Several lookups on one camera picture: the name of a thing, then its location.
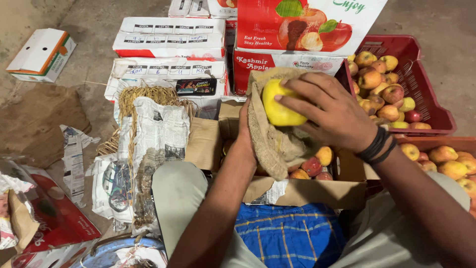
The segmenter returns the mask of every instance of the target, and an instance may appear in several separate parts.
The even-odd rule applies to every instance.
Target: bracelet
[[[390,144],[390,146],[388,147],[388,150],[383,155],[379,156],[378,158],[374,160],[368,161],[367,163],[369,165],[376,165],[384,161],[390,155],[390,153],[392,152],[393,148],[395,148],[396,145],[397,145],[397,141],[395,139],[392,139],[392,143]]]
[[[369,163],[373,158],[375,158],[375,156],[377,156],[377,154],[382,151],[385,146],[385,142],[389,137],[390,134],[385,131],[384,128],[378,127],[377,135],[375,136],[372,143],[369,145],[369,147],[367,147],[367,149],[360,152],[359,154],[356,154],[357,157]]]

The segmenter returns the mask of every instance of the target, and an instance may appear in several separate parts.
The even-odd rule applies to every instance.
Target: green leaf illustration
[[[332,32],[339,23],[337,20],[328,20],[319,27],[319,34],[322,32]]]
[[[274,10],[281,17],[297,17],[302,14],[302,4],[299,0],[282,0]]]

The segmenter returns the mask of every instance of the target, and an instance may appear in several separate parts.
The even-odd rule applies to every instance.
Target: blue checkered cloth
[[[346,239],[337,215],[324,204],[241,204],[235,230],[269,268],[325,268],[339,258]]]

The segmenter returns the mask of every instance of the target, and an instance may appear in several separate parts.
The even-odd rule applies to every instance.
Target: grey pants
[[[429,173],[464,209],[469,210],[469,196],[449,177]],[[152,191],[165,249],[170,258],[180,236],[205,197],[207,180],[192,163],[167,162],[152,178]],[[357,234],[347,243],[341,258],[331,267],[440,267],[425,251],[428,239],[416,232],[396,208],[386,191],[367,201],[359,214]],[[248,248],[236,231],[223,268],[266,267]]]

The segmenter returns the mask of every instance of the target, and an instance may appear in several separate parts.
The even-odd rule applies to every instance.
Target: jute cloth
[[[288,176],[288,167],[300,164],[315,155],[321,142],[297,127],[275,127],[265,113],[261,93],[270,79],[297,78],[306,70],[273,68],[265,72],[251,71],[247,95],[250,98],[248,124],[260,165],[275,180]]]

